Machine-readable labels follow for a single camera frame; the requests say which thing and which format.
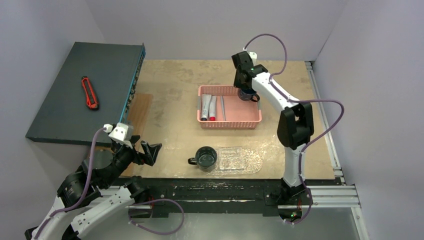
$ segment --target cup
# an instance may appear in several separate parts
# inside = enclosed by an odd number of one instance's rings
[[[188,164],[197,165],[200,170],[210,172],[217,163],[217,151],[210,146],[202,146],[196,152],[196,155],[188,159]]]

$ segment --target gray wall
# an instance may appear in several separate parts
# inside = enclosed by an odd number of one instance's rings
[[[1,239],[24,239],[40,224],[86,154],[86,147],[25,139],[74,41],[104,41],[85,1],[0,1]]]
[[[349,0],[314,69],[374,240],[423,239],[424,2]],[[328,106],[329,119],[339,114]]]
[[[230,59],[261,33],[290,60],[315,60],[347,0],[86,0],[108,43],[146,44],[148,59]],[[251,45],[284,59],[273,39]]]

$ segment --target wooden table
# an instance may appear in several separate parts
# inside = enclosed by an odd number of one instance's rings
[[[283,66],[282,61],[258,63],[271,73],[278,72]],[[153,178],[281,178],[285,152],[277,138],[280,113],[266,99],[261,100],[262,122],[254,130],[202,129],[196,120],[199,86],[232,85],[235,73],[231,60],[145,60],[136,92],[152,94],[153,99],[141,139],[150,144],[162,143],[163,147],[153,167],[136,165],[132,173]],[[314,98],[302,61],[288,62],[285,72],[274,79],[299,99]],[[131,111],[137,108],[141,106],[134,104]],[[316,105],[313,114],[313,137],[316,137],[323,130]],[[202,146],[255,149],[263,158],[262,169],[254,174],[206,175],[187,163],[187,159]],[[308,148],[305,175],[311,179],[334,179],[324,138]]]

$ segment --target cable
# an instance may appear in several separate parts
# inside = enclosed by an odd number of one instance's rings
[[[91,142],[91,149],[90,149],[90,159],[89,159],[89,164],[88,164],[88,173],[87,173],[87,180],[85,181],[85,186],[84,186],[84,190],[82,191],[81,197],[79,198],[79,200],[72,206],[70,207],[65,207],[62,209],[58,209],[58,210],[54,210],[49,216],[48,218],[38,227],[38,231],[34,236],[34,239],[37,240],[41,234],[41,232],[43,231],[43,229],[46,227],[46,225],[49,223],[50,219],[52,219],[56,214],[61,213],[61,212],[68,212],[71,210],[76,209],[84,200],[84,198],[86,198],[87,192],[89,191],[89,186],[90,186],[90,181],[92,178],[92,172],[93,172],[93,162],[94,162],[94,151],[96,149],[96,140],[97,137],[99,136],[99,134],[101,132],[103,132],[104,130],[106,130],[106,128],[102,127],[99,130],[97,130],[94,134],[93,140]]]
[[[157,234],[157,235],[170,235],[170,234],[176,233],[178,230],[180,230],[180,228],[183,226],[183,223],[184,223],[184,210],[183,210],[183,207],[181,207],[181,205],[178,204],[178,202],[176,202],[176,201],[174,201],[172,199],[168,199],[168,198],[161,198],[161,199],[155,199],[155,200],[146,201],[146,202],[142,202],[142,203],[136,203],[136,204],[133,204],[132,206],[146,205],[146,204],[152,204],[152,203],[162,202],[162,201],[173,203],[173,204],[175,204],[179,208],[179,210],[181,210],[182,218],[181,218],[181,222],[180,222],[180,224],[179,224],[179,226],[177,228],[175,228],[172,231],[166,231],[166,232],[155,231],[155,230],[152,230],[150,228],[147,228],[145,226],[142,226],[142,225],[136,223],[130,217],[130,213],[128,213],[129,224],[131,223],[132,225],[134,225],[136,227],[139,227],[139,228],[141,228],[143,230],[146,230],[148,232],[151,232],[151,233]]]
[[[286,69],[286,66],[287,66],[287,49],[286,49],[286,45],[284,44],[284,42],[279,38],[279,37],[277,37],[276,35],[274,35],[274,34],[270,34],[270,33],[263,33],[263,34],[259,34],[259,35],[257,35],[257,36],[255,36],[254,38],[252,38],[250,41],[248,41],[247,42],[247,44],[244,46],[244,48],[243,48],[243,50],[246,50],[247,49],[247,47],[249,46],[249,44],[253,41],[253,40],[255,40],[255,39],[257,39],[257,38],[259,38],[259,37],[262,37],[262,36],[270,36],[270,37],[273,37],[273,38],[275,38],[276,40],[278,40],[279,41],[279,43],[282,45],[282,48],[284,49],[284,65],[282,66],[282,69],[281,69],[281,71],[279,71],[279,72],[276,72],[276,73],[272,73],[271,75],[269,75],[269,79],[268,79],[268,81],[269,81],[269,83],[270,83],[270,85],[281,95],[281,96],[283,96],[285,99],[287,99],[287,101],[288,102],[290,102],[290,103],[297,103],[297,104],[302,104],[302,103],[335,103],[335,104],[338,104],[339,106],[340,106],[340,108],[341,108],[341,111],[340,111],[340,115],[338,116],[338,118],[334,121],[334,123],[330,126],[330,127],[328,127],[324,132],[322,132],[320,135],[318,135],[315,139],[313,139],[313,140],[311,140],[310,142],[308,142],[302,149],[301,149],[301,151],[300,151],[300,154],[299,154],[299,161],[298,161],[298,164],[299,164],[299,166],[298,166],[298,168],[299,168],[299,178],[300,178],[300,182],[302,183],[302,185],[303,185],[303,187],[305,188],[305,191],[306,191],[306,194],[307,195],[309,195],[309,207],[307,208],[307,211],[306,211],[306,213],[303,215],[303,217],[301,218],[301,219],[299,219],[298,221],[296,221],[296,222],[292,222],[291,224],[298,224],[298,223],[300,223],[300,222],[302,222],[303,221],[303,219],[305,219],[307,216],[308,216],[308,214],[309,214],[309,212],[311,211],[311,207],[312,207],[312,204],[314,203],[314,201],[312,200],[312,194],[311,194],[311,190],[309,189],[309,188],[307,188],[307,186],[306,186],[306,183],[305,183],[305,181],[304,181],[304,179],[303,179],[303,177],[302,177],[302,156],[303,156],[303,154],[305,154],[305,151],[306,151],[306,149],[310,146],[310,145],[312,145],[313,143],[315,143],[316,141],[318,141],[320,138],[322,138],[323,136],[325,136],[328,132],[330,132],[339,122],[340,122],[340,120],[342,119],[342,117],[343,117],[343,114],[345,113],[345,106],[343,106],[343,104],[341,103],[341,102],[339,102],[339,101],[337,101],[337,100],[332,100],[332,99],[311,99],[311,100],[293,100],[293,99],[290,99],[287,95],[285,95],[280,89],[278,89],[277,88],[277,86],[274,84],[274,81],[273,81],[273,76],[275,76],[275,75],[280,75],[280,74],[282,74],[283,72],[284,72],[284,70]]]

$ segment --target mug handle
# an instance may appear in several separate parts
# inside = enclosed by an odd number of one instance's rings
[[[196,158],[191,157],[191,158],[188,159],[188,164],[197,165],[198,163],[196,161]]]

